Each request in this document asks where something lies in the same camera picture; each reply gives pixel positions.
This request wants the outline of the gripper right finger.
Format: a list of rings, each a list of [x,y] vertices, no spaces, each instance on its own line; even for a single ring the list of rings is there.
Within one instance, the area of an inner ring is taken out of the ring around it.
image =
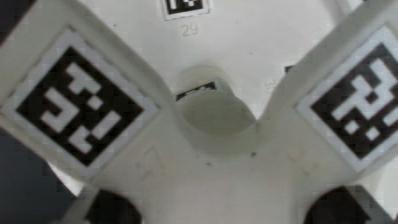
[[[361,184],[310,188],[302,224],[398,224]]]

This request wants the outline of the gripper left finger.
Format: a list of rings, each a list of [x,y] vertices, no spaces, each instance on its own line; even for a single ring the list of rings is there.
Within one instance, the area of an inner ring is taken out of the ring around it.
[[[59,224],[142,224],[142,215],[119,194],[86,186]]]

